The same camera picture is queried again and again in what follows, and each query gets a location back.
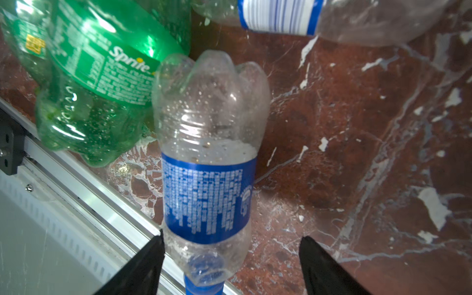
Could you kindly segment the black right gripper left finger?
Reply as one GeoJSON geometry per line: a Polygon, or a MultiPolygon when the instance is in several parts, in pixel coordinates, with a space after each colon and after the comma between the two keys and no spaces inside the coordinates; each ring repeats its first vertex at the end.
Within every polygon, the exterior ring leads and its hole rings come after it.
{"type": "Polygon", "coordinates": [[[160,231],[95,295],[156,295],[164,258],[165,243],[160,231]]]}

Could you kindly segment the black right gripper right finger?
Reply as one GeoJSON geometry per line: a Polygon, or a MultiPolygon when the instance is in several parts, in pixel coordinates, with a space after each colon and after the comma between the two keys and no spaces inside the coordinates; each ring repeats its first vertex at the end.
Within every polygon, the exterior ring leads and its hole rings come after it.
{"type": "Polygon", "coordinates": [[[370,295],[322,246],[305,236],[299,246],[302,274],[309,295],[370,295]]]}

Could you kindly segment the clear bottle blue label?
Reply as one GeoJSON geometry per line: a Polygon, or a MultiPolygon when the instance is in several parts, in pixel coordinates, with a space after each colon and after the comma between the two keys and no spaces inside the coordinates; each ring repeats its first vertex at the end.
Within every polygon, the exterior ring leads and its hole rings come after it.
{"type": "Polygon", "coordinates": [[[255,62],[168,56],[152,91],[166,252],[186,293],[220,295],[251,246],[251,197],[272,100],[255,62]]]}

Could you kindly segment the green Sprite bottle yellow cap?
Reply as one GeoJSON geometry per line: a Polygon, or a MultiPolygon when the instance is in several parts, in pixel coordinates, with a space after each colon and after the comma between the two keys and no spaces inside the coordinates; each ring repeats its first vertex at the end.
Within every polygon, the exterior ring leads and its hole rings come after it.
{"type": "Polygon", "coordinates": [[[92,167],[114,162],[143,134],[159,65],[190,47],[189,1],[54,1],[35,107],[42,144],[92,167]]]}

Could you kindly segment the clear bottle red label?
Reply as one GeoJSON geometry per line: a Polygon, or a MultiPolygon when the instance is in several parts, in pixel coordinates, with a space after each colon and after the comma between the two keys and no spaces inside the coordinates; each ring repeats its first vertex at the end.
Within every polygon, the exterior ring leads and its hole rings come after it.
{"type": "Polygon", "coordinates": [[[260,33],[316,36],[382,47],[409,42],[431,28],[452,1],[192,1],[213,22],[260,33]]]}

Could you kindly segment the crushed green Sprite bottle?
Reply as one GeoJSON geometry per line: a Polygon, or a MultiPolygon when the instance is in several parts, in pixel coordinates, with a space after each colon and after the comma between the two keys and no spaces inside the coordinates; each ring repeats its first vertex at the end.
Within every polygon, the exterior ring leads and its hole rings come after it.
{"type": "Polygon", "coordinates": [[[30,76],[40,85],[48,83],[47,29],[52,1],[1,1],[4,40],[30,76]]]}

